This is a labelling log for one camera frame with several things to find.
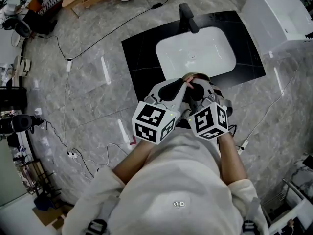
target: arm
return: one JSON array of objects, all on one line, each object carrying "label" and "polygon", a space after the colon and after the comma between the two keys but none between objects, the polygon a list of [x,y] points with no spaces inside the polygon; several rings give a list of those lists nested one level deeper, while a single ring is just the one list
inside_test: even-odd
[{"label": "arm", "polygon": [[153,143],[141,140],[136,148],[112,171],[125,184],[127,184],[128,181],[143,167],[153,147]]},{"label": "arm", "polygon": [[118,203],[118,196],[124,187],[124,183],[112,173],[109,167],[105,166],[99,169],[64,220],[62,234],[86,234],[89,223],[97,219],[100,212],[102,215],[110,215],[112,208]]},{"label": "arm", "polygon": [[236,150],[233,137],[226,133],[218,137],[220,143],[222,178],[229,185],[241,179],[247,179],[246,170]]}]

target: chair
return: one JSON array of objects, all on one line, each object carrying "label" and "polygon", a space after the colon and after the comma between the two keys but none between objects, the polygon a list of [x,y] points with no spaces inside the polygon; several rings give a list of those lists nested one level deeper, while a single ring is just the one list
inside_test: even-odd
[{"label": "chair", "polygon": [[270,235],[288,230],[286,225],[291,219],[297,221],[294,227],[294,234],[299,234],[297,233],[299,224],[306,229],[312,222],[313,205],[293,183],[288,182],[286,179],[283,179],[283,182],[282,191],[262,204],[262,210],[268,221]]},{"label": "chair", "polygon": [[[35,184],[35,192],[37,198],[34,200],[34,204],[37,209],[41,211],[47,211],[49,207],[57,209],[63,205],[63,201],[57,199],[57,196],[61,195],[60,190],[62,189],[54,189],[50,180],[46,180],[47,178],[40,179]],[[42,192],[39,193],[38,186],[42,187]]]}]

